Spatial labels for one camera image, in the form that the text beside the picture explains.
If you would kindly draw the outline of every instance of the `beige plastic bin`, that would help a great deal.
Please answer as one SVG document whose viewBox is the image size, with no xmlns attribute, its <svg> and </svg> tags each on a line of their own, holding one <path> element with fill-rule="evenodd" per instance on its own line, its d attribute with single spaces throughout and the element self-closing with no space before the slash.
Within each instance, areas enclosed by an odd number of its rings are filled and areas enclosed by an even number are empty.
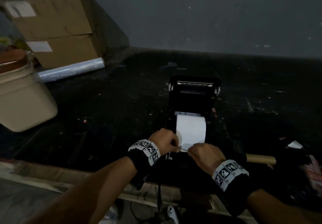
<svg viewBox="0 0 322 224">
<path fill-rule="evenodd" d="M 0 123 L 22 132 L 57 115 L 58 109 L 23 50 L 0 53 Z"/>
</svg>

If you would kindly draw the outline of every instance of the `stacked cardboard boxes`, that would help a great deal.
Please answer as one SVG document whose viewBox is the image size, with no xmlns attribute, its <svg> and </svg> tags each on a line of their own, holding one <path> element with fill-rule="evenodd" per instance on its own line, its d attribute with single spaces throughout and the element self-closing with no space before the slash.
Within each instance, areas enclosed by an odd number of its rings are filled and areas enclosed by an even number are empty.
<svg viewBox="0 0 322 224">
<path fill-rule="evenodd" d="M 103 57 L 106 46 L 94 0 L 5 2 L 12 21 L 44 68 Z"/>
</svg>

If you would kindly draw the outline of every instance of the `hand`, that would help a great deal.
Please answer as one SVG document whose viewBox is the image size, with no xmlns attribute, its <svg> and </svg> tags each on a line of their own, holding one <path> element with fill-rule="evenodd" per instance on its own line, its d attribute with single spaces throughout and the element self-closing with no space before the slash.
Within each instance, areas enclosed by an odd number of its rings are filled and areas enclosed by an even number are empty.
<svg viewBox="0 0 322 224">
<path fill-rule="evenodd" d="M 218 147 L 206 143 L 194 144 L 188 149 L 188 155 L 211 176 L 215 169 L 226 160 Z"/>
<path fill-rule="evenodd" d="M 179 139 L 171 130 L 160 129 L 149 137 L 149 140 L 154 142 L 158 147 L 160 154 L 165 155 L 169 152 L 180 152 Z M 171 145 L 172 140 L 175 141 L 175 146 Z"/>
</svg>

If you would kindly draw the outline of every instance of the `white paper roll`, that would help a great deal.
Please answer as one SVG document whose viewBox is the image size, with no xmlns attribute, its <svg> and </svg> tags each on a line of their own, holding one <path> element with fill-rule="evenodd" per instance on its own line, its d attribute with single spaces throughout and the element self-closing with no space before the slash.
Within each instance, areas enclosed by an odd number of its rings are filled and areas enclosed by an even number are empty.
<svg viewBox="0 0 322 224">
<path fill-rule="evenodd" d="M 204 143 L 206 137 L 206 120 L 203 116 L 177 115 L 176 134 L 179 146 L 188 150 L 195 143 Z"/>
</svg>

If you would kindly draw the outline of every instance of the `dark table surface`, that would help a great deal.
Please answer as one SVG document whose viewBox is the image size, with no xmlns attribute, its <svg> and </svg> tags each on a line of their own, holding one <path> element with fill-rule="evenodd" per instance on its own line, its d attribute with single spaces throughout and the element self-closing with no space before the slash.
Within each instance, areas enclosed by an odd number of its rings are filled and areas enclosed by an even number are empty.
<svg viewBox="0 0 322 224">
<path fill-rule="evenodd" d="M 322 162 L 321 64 L 226 54 L 135 54 L 106 69 L 47 84 L 58 115 L 22 133 L 0 126 L 0 157 L 92 172 L 102 168 L 124 156 L 134 142 L 166 126 L 168 83 L 176 65 L 221 79 L 213 132 L 242 141 L 246 153 L 266 155 L 292 154 L 285 153 L 277 138 L 296 139 L 304 145 L 303 155 L 313 154 Z M 295 204 L 290 198 L 295 195 L 300 205 L 310 208 L 311 190 L 299 194 L 308 186 L 300 164 L 294 159 L 287 172 L 260 164 L 248 168 L 279 199 Z M 213 191 L 209 177 L 186 156 L 161 164 L 148 181 Z"/>
</svg>

